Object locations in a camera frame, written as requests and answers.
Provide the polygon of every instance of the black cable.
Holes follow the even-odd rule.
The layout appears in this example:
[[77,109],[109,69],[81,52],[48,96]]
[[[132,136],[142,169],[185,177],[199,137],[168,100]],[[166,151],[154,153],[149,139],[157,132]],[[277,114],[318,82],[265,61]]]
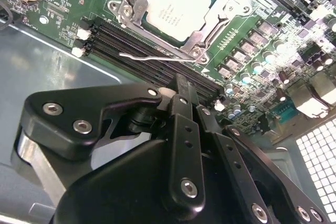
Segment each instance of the black cable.
[[0,6],[6,11],[6,13],[8,14],[8,19],[5,23],[0,24],[0,30],[5,29],[6,27],[8,27],[12,22],[13,22],[13,13],[11,11],[11,9],[8,8],[8,6],[0,1]]

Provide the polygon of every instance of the motherboard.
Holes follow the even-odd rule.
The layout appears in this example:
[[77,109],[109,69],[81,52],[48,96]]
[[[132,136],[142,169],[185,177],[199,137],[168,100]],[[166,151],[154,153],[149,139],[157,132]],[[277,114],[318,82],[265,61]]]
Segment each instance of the motherboard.
[[219,122],[249,134],[336,104],[336,0],[1,1],[13,21],[134,80],[186,75]]

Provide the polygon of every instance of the screw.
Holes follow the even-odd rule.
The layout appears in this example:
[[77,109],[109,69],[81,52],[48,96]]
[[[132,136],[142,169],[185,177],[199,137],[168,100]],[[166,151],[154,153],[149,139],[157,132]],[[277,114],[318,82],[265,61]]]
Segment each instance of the screw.
[[235,134],[236,136],[240,136],[240,133],[236,129],[231,129],[232,133]]
[[180,102],[184,103],[184,104],[188,104],[188,101],[185,100],[184,98],[180,98]]
[[131,14],[132,14],[132,7],[130,7],[128,5],[125,5],[123,12],[124,12],[126,17],[130,17]]
[[63,108],[57,103],[48,102],[43,105],[43,111],[48,115],[61,115],[63,112]]
[[116,10],[117,9],[117,5],[114,2],[110,2],[110,9],[111,10]]
[[73,123],[73,129],[80,134],[89,134],[92,131],[92,125],[85,120],[77,120]]
[[191,54],[193,57],[197,57],[201,54],[201,49],[199,47],[194,47],[193,50],[191,50]]
[[319,222],[322,222],[322,217],[319,215],[318,212],[316,212],[315,209],[311,208],[310,211],[311,211],[311,213],[313,214],[313,216],[314,216]]
[[196,198],[197,187],[189,179],[184,179],[181,182],[182,192],[189,198]]
[[267,214],[265,213],[265,211],[261,208],[261,206],[259,206],[258,204],[253,203],[252,204],[252,211],[254,213],[254,215],[257,217],[257,219],[261,222],[261,223],[267,223]]
[[209,110],[207,110],[207,109],[202,109],[202,111],[203,111],[203,112],[204,112],[204,114],[206,114],[206,115],[211,115],[210,111],[209,111]]
[[298,207],[298,212],[299,212],[300,216],[302,217],[302,219],[304,219],[307,222],[310,221],[309,214],[302,207]]
[[156,96],[158,93],[153,89],[148,89],[148,93],[152,96]]

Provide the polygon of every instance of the cable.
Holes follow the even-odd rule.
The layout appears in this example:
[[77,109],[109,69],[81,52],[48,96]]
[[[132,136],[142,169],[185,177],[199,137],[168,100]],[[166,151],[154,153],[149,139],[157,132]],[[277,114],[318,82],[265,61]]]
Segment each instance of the cable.
[[0,1],[0,6],[8,14],[8,19],[6,20],[6,22],[3,23],[3,24],[0,24],[0,30],[3,30],[13,22],[13,13],[12,13],[11,9],[9,9],[8,6],[4,2]]
[[175,58],[164,58],[164,57],[156,57],[156,56],[148,56],[148,57],[136,57],[129,54],[125,54],[123,52],[119,53],[121,57],[127,57],[132,60],[146,61],[146,60],[164,60],[164,61],[180,61],[180,62],[196,62],[197,59],[175,59]]

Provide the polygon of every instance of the green circuit board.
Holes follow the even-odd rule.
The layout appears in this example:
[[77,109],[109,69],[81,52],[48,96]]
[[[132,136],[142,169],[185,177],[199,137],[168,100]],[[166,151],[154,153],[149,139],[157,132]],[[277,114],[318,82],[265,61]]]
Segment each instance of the green circuit board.
[[[101,17],[107,22],[118,27],[120,23],[109,11],[107,4],[110,0],[43,0],[34,5],[27,5],[22,0],[3,0],[13,11],[24,16],[24,24],[31,29],[58,41],[71,49],[76,37],[78,24],[82,17],[94,19]],[[333,16],[334,5],[326,0],[318,0],[323,7],[322,15]],[[334,45],[330,43],[333,34],[328,35],[329,28],[325,23],[318,22],[317,25],[304,29],[286,9],[270,1],[272,5],[268,8],[260,5],[257,0],[250,0],[252,12],[248,16],[237,15],[230,21],[214,43],[209,47],[209,63],[200,65],[197,63],[185,63],[187,66],[199,74],[211,79],[212,81],[225,86],[228,83],[234,85],[235,92],[228,95],[231,102],[223,112],[218,112],[219,119],[227,118],[227,111],[235,104],[240,104],[242,112],[233,119],[234,123],[240,128],[249,132],[251,126],[263,113],[271,113],[279,105],[275,96],[273,80],[277,79],[278,72],[284,71],[290,77],[287,85],[282,85],[283,89],[291,86],[298,79],[308,80],[316,71],[301,63],[294,65],[295,61],[301,61],[298,52],[309,47],[312,43],[317,44],[322,50],[335,58]],[[46,17],[47,24],[42,24],[41,17]],[[267,42],[254,44],[256,51],[250,52],[249,59],[242,62],[238,70],[232,76],[224,77],[219,73],[219,67],[225,64],[229,57],[232,57],[237,48],[241,47],[245,39],[248,39],[253,31],[267,22],[272,25],[275,32],[264,34]],[[286,43],[288,50],[285,54],[275,52],[273,43],[282,40]],[[272,64],[266,63],[262,57],[265,50],[274,52],[276,61]],[[99,62],[110,66],[107,62],[97,59]],[[251,63],[258,61],[261,63],[264,74],[255,74],[251,68]],[[251,82],[244,84],[241,81],[241,73],[248,72]]]

